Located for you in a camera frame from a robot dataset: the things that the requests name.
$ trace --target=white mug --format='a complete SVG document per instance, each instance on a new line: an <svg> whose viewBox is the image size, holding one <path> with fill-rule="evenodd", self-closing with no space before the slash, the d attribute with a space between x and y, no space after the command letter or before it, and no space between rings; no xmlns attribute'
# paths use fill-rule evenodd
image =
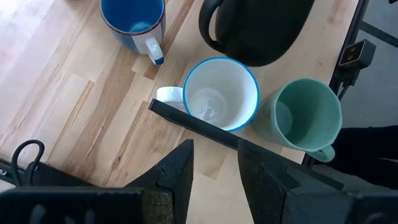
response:
<svg viewBox="0 0 398 224"><path fill-rule="evenodd" d="M225 131L236 131L256 114L260 94L246 66L228 57L212 57L189 71L183 88L159 88L156 98Z"/></svg>

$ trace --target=gray floor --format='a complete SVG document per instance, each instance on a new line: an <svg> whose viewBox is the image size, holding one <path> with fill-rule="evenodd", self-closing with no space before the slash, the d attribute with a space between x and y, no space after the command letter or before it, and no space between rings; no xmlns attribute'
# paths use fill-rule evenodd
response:
<svg viewBox="0 0 398 224"><path fill-rule="evenodd" d="M398 2L370 0L363 21L398 37ZM376 44L376 53L341 101L343 126L398 125L398 48L360 31L363 39Z"/></svg>

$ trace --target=green mug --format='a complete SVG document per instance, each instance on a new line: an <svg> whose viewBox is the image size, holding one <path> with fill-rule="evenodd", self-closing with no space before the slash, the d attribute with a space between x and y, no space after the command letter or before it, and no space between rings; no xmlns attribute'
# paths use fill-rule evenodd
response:
<svg viewBox="0 0 398 224"><path fill-rule="evenodd" d="M292 81L271 93L251 121L263 139L305 151L322 162L334 158L331 144L342 124L340 101L327 85L312 78Z"/></svg>

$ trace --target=wood grain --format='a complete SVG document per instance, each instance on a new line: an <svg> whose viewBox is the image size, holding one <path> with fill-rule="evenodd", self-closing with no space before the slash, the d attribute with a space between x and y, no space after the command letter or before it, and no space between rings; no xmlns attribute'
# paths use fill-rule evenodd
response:
<svg viewBox="0 0 398 224"><path fill-rule="evenodd" d="M202 3L167 1L165 63L156 67L112 36L98 0L0 2L0 157L11 160L20 143L36 138L46 145L42 162L99 186L121 187L194 139L187 223L252 223L236 151L147 109L159 87L182 86L196 63L221 55L200 36ZM250 68L261 98L300 77L329 82L357 3L315 0L288 52ZM265 142L250 126L234 134L302 160L302 152ZM27 166L36 153L27 148L19 164Z"/></svg>

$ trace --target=black cable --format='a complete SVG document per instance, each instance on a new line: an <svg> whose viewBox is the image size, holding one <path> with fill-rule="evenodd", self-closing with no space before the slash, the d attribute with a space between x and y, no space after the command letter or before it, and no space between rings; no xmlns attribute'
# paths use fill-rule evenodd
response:
<svg viewBox="0 0 398 224"><path fill-rule="evenodd" d="M39 140L28 140L28 141L22 143L20 146L18 146L18 148L15 150L14 154L12 155L12 159L11 159L11 172L13 174L12 176L14 178L14 182L17 187L24 185L24 183L21 180L21 177L19 176L19 172L18 172L18 157L19 157L19 154L21 153L21 151L26 146L28 146L30 144L38 145L39 153L37 154L36 159L33 162L33 167L29 172L28 181L27 181L28 185L33 185L33 173L37 167L37 164L40 161L40 158L43 156L43 153L44 153L44 144Z"/></svg>
<svg viewBox="0 0 398 224"><path fill-rule="evenodd" d="M338 99L341 101L342 97L344 96L344 94L347 92L349 85L345 85L343 87L343 90L341 91L341 93L338 95Z"/></svg>

